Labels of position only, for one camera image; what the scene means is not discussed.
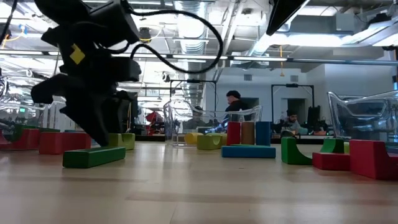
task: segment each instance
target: clear acrylic bin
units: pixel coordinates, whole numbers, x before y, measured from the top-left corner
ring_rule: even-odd
[[[337,138],[398,143],[398,91],[348,100],[329,92],[328,99]]]
[[[75,129],[75,123],[59,109],[65,100],[54,97],[51,105],[34,103],[32,87],[43,80],[31,77],[0,77],[0,132],[7,141],[18,139],[24,128]]]
[[[189,102],[172,100],[164,105],[165,138],[172,146],[189,146],[188,133],[226,133],[228,121],[260,121],[262,106],[239,112],[199,111]]]

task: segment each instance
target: doorway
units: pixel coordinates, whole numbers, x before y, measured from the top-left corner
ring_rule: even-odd
[[[287,109],[297,113],[297,120],[299,123],[307,121],[305,100],[306,99],[287,99]]]

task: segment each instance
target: black shirt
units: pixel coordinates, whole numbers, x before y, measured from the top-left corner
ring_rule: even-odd
[[[236,100],[236,101],[232,102],[225,109],[225,112],[237,112],[237,111],[240,111],[240,110],[248,110],[248,109],[249,109],[249,106],[247,104],[243,103],[241,100]],[[244,117],[245,121],[249,121],[250,117],[251,117],[250,115],[245,116]],[[239,116],[236,115],[236,114],[232,115],[231,117],[229,117],[229,115],[227,115],[225,118],[226,119],[230,118],[229,121],[239,121]]]

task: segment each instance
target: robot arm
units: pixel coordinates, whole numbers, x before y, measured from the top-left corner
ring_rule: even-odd
[[[59,48],[64,64],[60,67],[61,74],[33,87],[32,99],[35,103],[50,104],[53,95],[65,97],[66,107],[60,111],[80,125],[101,146],[108,145],[108,133],[122,131],[122,101],[132,101],[134,98],[125,91],[117,91],[116,87],[118,82],[139,81],[141,69],[132,58],[140,47],[147,48],[163,63],[185,73],[209,71],[218,63],[223,51],[223,40],[216,29],[189,12],[164,10],[138,13],[131,9],[127,0],[111,0],[96,8],[88,7],[81,0],[35,0],[35,3],[44,15],[59,25],[49,29],[42,40]],[[184,14],[200,20],[215,33],[220,43],[217,58],[208,68],[187,71],[172,65],[145,44],[136,45],[130,58],[113,57],[139,41],[139,32],[131,14]],[[108,49],[125,40],[125,48]]]

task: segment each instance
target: man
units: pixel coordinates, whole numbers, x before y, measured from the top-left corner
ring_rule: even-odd
[[[198,111],[203,111],[203,109],[200,106],[196,106],[195,109]],[[196,129],[197,127],[211,126],[210,124],[206,124],[202,120],[201,112],[193,111],[192,115],[193,115],[193,118],[189,119],[186,123],[183,124],[184,129],[193,130],[193,129]]]
[[[248,110],[249,106],[241,101],[241,94],[236,90],[227,92],[226,99],[229,106],[225,109],[225,112],[237,112],[240,110]],[[244,117],[246,121],[250,120],[250,115]],[[230,121],[239,121],[238,115],[234,114],[231,116]]]
[[[289,131],[299,131],[299,129],[301,128],[299,122],[297,121],[297,113],[295,111],[292,110],[287,110],[287,118],[286,118],[286,123],[289,125],[289,127],[287,127],[287,129]]]

